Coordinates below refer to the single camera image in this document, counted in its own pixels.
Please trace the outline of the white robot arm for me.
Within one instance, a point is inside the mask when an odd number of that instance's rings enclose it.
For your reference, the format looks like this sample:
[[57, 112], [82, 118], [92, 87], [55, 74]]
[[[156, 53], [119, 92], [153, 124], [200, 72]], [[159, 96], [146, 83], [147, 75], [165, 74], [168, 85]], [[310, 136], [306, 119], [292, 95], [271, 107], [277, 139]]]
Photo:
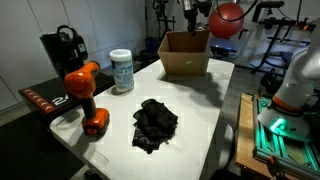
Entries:
[[306, 137], [310, 125], [303, 106], [320, 83], [320, 24], [311, 35], [308, 48], [296, 52], [280, 88], [271, 103], [258, 114], [258, 121], [272, 133], [287, 137]]

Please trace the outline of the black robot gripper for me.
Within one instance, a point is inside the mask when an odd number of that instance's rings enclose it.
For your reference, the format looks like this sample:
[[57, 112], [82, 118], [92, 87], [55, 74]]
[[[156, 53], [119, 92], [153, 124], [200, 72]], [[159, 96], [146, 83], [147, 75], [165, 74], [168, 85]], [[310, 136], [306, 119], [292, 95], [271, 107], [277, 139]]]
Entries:
[[187, 30], [192, 34], [192, 36], [195, 36], [196, 34], [196, 17], [198, 15], [198, 5], [198, 0], [182, 0], [183, 14], [188, 21]]

